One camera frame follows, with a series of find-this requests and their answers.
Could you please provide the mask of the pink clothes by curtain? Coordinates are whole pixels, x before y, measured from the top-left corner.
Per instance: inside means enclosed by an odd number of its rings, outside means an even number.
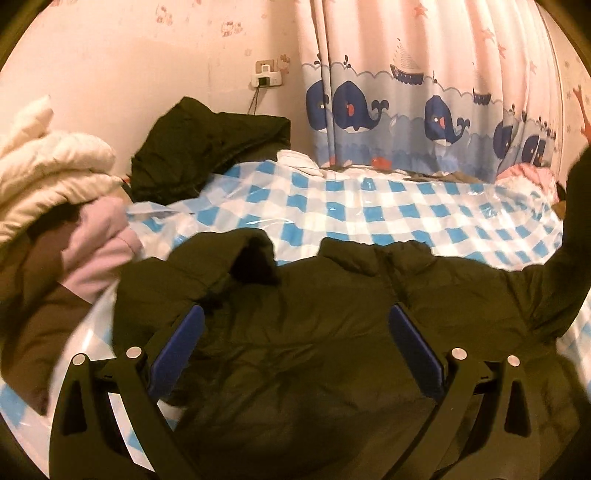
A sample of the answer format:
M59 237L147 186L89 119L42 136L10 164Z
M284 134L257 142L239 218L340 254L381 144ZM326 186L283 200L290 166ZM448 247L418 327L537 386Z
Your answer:
M515 164L497 176L496 184L525 193L536 190L550 204L560 201L557 180L553 171L547 167L537 167L529 163Z

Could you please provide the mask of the cream puffer jacket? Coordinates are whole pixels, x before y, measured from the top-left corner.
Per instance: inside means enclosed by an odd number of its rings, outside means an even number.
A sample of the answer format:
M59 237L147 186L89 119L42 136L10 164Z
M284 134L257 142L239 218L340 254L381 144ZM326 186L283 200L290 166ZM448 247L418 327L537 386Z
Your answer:
M1 136L1 245L62 204L82 204L121 185L114 150L83 132L52 130L49 96L23 107Z

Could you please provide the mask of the pink garment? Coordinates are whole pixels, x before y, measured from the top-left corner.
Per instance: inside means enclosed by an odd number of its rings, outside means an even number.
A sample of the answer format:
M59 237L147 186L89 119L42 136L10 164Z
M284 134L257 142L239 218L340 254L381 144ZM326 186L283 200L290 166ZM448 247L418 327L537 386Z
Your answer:
M64 273L60 284L92 304L141 249L141 241L129 227L123 200L100 197L79 211L77 226L61 252Z

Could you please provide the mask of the whale print curtain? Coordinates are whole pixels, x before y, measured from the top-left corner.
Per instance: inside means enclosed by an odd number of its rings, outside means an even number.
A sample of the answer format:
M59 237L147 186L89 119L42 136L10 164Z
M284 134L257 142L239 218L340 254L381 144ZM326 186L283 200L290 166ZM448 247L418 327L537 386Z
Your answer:
M300 1L315 162L487 183L551 163L554 50L533 1Z

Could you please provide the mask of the black jacket by wall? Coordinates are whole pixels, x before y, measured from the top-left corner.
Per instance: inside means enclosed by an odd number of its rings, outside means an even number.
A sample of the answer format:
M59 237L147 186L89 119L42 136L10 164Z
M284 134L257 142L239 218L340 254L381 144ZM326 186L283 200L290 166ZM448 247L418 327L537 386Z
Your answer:
M132 201L168 205L197 198L213 174L239 163L276 160L290 148L290 120L281 116L215 113L182 98L153 125L131 159Z

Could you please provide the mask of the brown garment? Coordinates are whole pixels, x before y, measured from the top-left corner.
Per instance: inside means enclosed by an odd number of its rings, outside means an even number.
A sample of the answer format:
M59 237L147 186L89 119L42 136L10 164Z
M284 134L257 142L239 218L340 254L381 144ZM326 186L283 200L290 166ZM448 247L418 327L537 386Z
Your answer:
M62 252L80 225L80 208L64 204L1 251L1 376L42 416L48 411L55 365L90 309L62 285Z

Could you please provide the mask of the dark olive puffer jacket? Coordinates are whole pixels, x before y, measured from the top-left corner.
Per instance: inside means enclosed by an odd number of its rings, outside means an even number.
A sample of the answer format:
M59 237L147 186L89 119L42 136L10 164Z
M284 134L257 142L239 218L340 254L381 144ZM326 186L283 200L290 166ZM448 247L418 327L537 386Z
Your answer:
M390 334L404 304L447 348L524 362L549 468L590 410L555 342L590 290L590 158L567 180L561 247L517 271L420 242L327 238L279 265L259 229L200 233L124 267L112 344L144 345L193 305L206 329L169 396L176 440L207 479L379 479L434 409Z

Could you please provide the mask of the white wall socket with charger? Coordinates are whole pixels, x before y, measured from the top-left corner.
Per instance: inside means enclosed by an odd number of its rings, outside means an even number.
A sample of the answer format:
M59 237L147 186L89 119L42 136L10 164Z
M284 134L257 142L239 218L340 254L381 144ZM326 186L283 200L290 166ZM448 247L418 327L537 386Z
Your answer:
M257 88L274 88L283 85L283 73L275 59L256 61L254 72L250 78L250 86Z

